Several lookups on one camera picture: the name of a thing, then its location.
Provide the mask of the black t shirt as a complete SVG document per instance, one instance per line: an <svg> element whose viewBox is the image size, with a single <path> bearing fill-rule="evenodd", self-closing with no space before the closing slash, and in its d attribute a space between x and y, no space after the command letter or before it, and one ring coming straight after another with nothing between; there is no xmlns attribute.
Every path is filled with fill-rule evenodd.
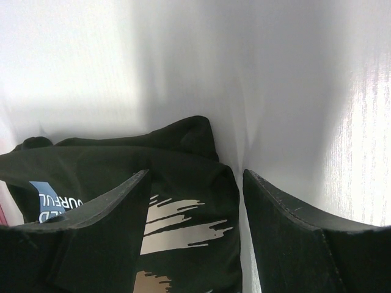
<svg viewBox="0 0 391 293"><path fill-rule="evenodd" d="M25 140L1 156L22 215L6 227L44 223L142 170L151 188L132 292L241 292L239 191L202 116L137 137Z"/></svg>

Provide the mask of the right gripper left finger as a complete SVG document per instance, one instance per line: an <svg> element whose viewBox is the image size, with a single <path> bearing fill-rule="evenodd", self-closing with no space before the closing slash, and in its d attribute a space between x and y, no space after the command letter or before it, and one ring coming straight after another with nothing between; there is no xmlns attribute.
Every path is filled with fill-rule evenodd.
<svg viewBox="0 0 391 293"><path fill-rule="evenodd" d="M44 223L1 227L2 292L132 292L150 200L139 171Z"/></svg>

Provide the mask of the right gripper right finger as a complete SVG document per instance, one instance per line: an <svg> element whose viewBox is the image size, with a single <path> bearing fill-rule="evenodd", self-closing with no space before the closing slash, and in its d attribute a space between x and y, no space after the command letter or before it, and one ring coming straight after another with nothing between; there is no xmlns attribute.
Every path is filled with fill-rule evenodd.
<svg viewBox="0 0 391 293"><path fill-rule="evenodd" d="M263 292L389 292L390 228L322 211L252 170L243 195Z"/></svg>

